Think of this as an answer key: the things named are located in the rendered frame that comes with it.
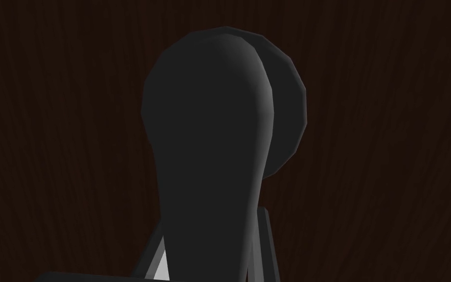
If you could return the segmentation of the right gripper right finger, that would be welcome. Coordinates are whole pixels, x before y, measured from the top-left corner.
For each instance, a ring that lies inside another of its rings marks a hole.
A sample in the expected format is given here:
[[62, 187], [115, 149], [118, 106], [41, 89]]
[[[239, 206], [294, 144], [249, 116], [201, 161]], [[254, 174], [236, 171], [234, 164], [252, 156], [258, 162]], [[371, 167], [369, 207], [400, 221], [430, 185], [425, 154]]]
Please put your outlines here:
[[248, 282], [280, 282], [279, 268], [267, 209], [258, 207], [250, 248]]

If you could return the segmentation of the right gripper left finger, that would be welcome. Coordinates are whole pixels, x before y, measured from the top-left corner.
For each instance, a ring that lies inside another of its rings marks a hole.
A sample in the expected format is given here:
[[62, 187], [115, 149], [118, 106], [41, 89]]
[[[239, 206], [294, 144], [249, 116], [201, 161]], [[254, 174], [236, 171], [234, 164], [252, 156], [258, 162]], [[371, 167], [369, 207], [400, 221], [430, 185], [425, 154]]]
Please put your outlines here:
[[131, 277], [170, 280], [161, 222], [158, 222], [152, 231]]

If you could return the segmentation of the dark brown wooden door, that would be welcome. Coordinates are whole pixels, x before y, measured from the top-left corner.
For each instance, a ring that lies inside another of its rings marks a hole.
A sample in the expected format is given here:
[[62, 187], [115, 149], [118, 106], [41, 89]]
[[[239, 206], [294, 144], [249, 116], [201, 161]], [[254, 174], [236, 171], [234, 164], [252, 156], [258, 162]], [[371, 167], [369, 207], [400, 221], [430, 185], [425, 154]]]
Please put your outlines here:
[[451, 282], [451, 0], [0, 0], [0, 282], [130, 275], [160, 217], [143, 81], [223, 25], [307, 89], [259, 199], [281, 282]]

